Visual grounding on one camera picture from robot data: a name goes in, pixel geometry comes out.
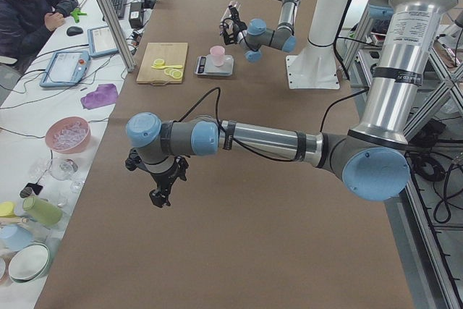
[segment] pink bowl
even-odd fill
[[[78,124],[79,128],[85,130],[85,135],[82,135],[79,141],[77,142],[72,142],[72,144],[69,144],[67,146],[63,145],[58,145],[56,144],[56,138],[59,137],[63,131],[65,130],[71,130],[73,126]],[[57,123],[55,123],[53,126],[51,126],[48,129],[48,132],[45,134],[45,144],[53,151],[56,151],[58,153],[64,153],[64,154],[69,154],[69,153],[79,153],[85,150],[87,147],[88,143],[90,142],[90,125],[86,120],[84,120],[82,117],[66,117],[64,119],[60,119]]]

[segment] person's hand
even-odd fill
[[[51,32],[64,24],[64,17],[59,12],[55,12],[54,14],[45,14],[43,20],[45,22],[46,29],[50,30]]]

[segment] white bowl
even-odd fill
[[[19,251],[9,263],[8,272],[12,280],[34,279],[46,267],[50,252],[44,245],[30,245]]]

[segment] cutting board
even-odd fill
[[[165,65],[182,65],[179,69],[184,73],[187,60],[188,43],[148,43],[142,65],[137,76],[137,83],[150,83],[152,85],[166,85],[168,83],[182,83],[183,78],[174,79],[164,74],[163,69],[154,69],[151,66],[157,58],[162,58]]]

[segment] black box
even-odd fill
[[[143,3],[130,4],[129,23],[133,29],[143,27]]]

